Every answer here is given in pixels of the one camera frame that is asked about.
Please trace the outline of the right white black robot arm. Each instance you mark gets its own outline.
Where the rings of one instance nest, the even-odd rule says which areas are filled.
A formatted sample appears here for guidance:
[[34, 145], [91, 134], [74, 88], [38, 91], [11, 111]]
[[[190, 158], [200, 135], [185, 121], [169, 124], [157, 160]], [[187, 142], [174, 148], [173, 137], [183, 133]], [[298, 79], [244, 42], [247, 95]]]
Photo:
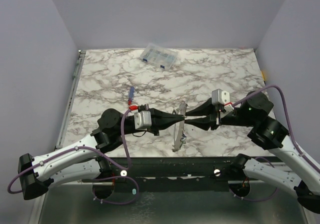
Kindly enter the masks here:
[[186, 112], [186, 124], [202, 130], [219, 126], [251, 127], [247, 137], [257, 146], [275, 155], [291, 172], [265, 165], [253, 157], [238, 154], [220, 171], [221, 177], [256, 179], [293, 195], [309, 211], [320, 212], [320, 165], [293, 141], [292, 132], [269, 116], [274, 104], [260, 91], [251, 91], [242, 100], [231, 103], [230, 94], [221, 89], [211, 98]]

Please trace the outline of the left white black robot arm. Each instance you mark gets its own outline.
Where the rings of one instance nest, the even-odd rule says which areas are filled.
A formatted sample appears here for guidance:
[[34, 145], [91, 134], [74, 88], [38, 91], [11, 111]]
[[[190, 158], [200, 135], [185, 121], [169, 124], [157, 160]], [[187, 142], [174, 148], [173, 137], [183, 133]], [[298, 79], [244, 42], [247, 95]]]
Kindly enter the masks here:
[[147, 132], [158, 136], [161, 130], [184, 119], [182, 114], [143, 105], [130, 106], [125, 113], [109, 108], [98, 119], [97, 129], [79, 141], [47, 154], [20, 156], [20, 193], [24, 200], [32, 200], [60, 184], [83, 179], [106, 181], [110, 164], [122, 172], [132, 166], [126, 135]]

